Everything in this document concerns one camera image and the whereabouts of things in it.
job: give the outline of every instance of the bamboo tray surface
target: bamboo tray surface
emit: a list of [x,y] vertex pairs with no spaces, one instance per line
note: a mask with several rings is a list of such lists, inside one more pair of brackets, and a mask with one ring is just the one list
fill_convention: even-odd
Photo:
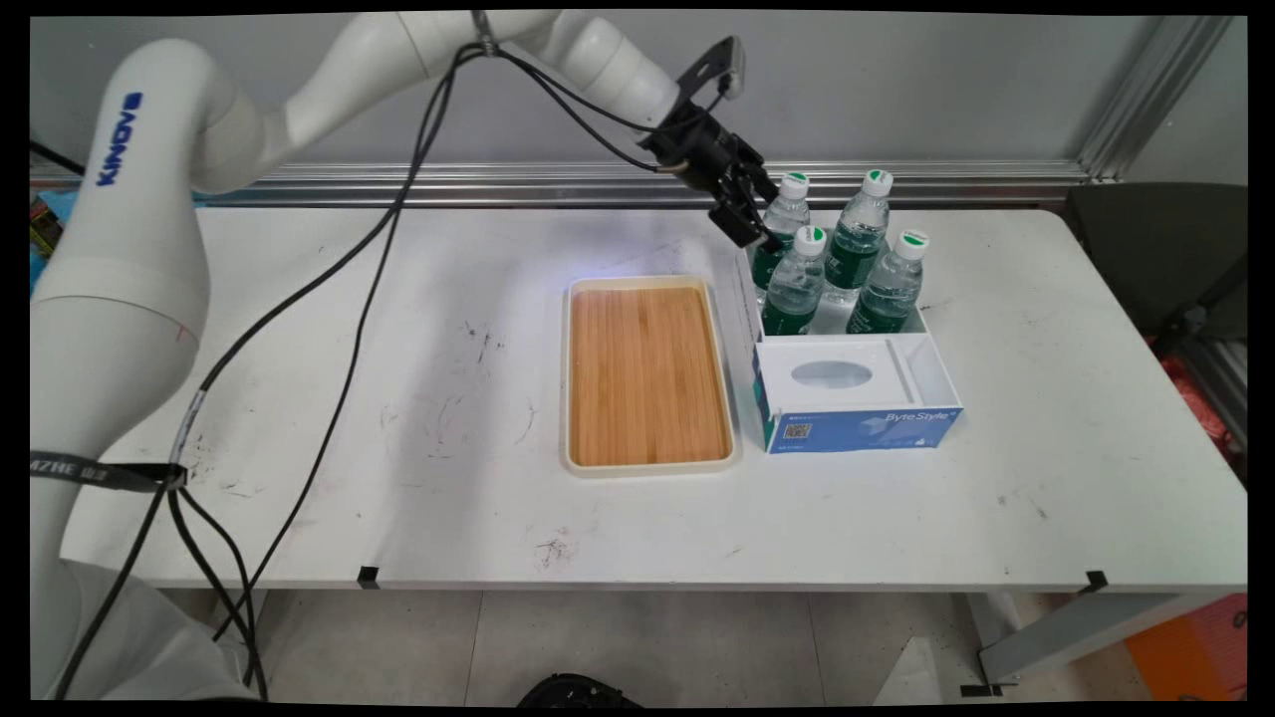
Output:
[[588,279],[567,301],[566,445],[576,473],[695,472],[732,458],[703,279]]

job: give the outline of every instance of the robotic arm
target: robotic arm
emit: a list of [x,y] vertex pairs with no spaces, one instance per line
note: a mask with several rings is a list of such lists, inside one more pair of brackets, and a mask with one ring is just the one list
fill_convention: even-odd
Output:
[[[218,194],[251,184],[380,100],[441,77],[468,42],[514,42],[611,114],[676,128],[635,139],[662,165],[677,166],[688,186],[714,196],[710,217],[737,245],[778,244],[752,199],[754,191],[768,202],[778,193],[761,156],[691,102],[713,79],[728,98],[742,92],[736,38],[714,46],[674,83],[601,18],[575,10],[476,18],[361,14],[305,87],[266,115],[190,42],[163,40],[130,55],[107,85],[75,216],[31,302],[33,454],[97,461],[189,375],[209,299],[191,188]],[[59,558],[79,487],[47,477],[31,482],[33,698],[51,694],[112,580],[107,570]],[[121,593],[70,693],[247,694],[200,629],[139,580]]]

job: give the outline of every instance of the white bottle cap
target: white bottle cap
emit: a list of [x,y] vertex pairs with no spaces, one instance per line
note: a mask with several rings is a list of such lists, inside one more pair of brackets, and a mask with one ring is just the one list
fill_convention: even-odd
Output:
[[784,199],[806,199],[807,191],[810,191],[810,180],[803,174],[787,174],[779,182],[779,196]]
[[824,244],[826,244],[827,232],[819,227],[812,227],[810,225],[797,230],[793,235],[793,250],[796,250],[802,256],[819,256],[824,253]]
[[868,196],[889,196],[894,186],[894,175],[885,170],[872,170],[863,176],[863,194]]
[[899,232],[899,241],[894,242],[894,253],[909,262],[924,256],[927,249],[929,249],[929,237],[914,230],[903,230]]

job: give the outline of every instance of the white wall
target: white wall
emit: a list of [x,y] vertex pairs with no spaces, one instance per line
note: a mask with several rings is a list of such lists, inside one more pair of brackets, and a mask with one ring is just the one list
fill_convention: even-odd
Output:
[[[1145,17],[601,14],[673,77],[713,42],[741,36],[747,91],[723,103],[719,115],[770,159],[1071,158],[1149,28]],[[203,45],[258,106],[278,106],[319,64],[348,18],[34,18],[32,138],[83,159],[111,71],[129,51],[162,37]],[[405,161],[427,89],[386,100],[300,159]],[[430,159],[608,158],[515,68],[479,60],[462,70]]]
[[1230,22],[1125,179],[1248,186],[1248,18]]

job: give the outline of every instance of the plastic water bottle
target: plastic water bottle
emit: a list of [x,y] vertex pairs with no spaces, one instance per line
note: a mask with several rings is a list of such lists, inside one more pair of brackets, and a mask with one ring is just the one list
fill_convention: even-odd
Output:
[[919,231],[899,232],[894,250],[868,274],[845,333],[898,333],[921,295],[921,259],[929,237]]
[[806,205],[808,191],[810,180],[806,175],[797,172],[784,175],[779,182],[779,196],[766,207],[766,213],[761,217],[761,223],[779,237],[784,249],[771,254],[759,246],[752,253],[752,287],[757,293],[757,304],[765,304],[770,276],[775,273],[775,267],[784,254],[792,249],[793,235],[810,223],[810,207]]
[[894,175],[872,170],[863,177],[859,193],[841,209],[827,254],[827,283],[824,287],[824,299],[833,304],[854,304],[859,287],[867,281],[885,245],[885,230],[890,225],[886,198],[891,186]]
[[824,245],[827,233],[819,227],[801,227],[793,248],[775,267],[761,307],[761,329],[766,336],[803,334],[819,309],[824,291]]

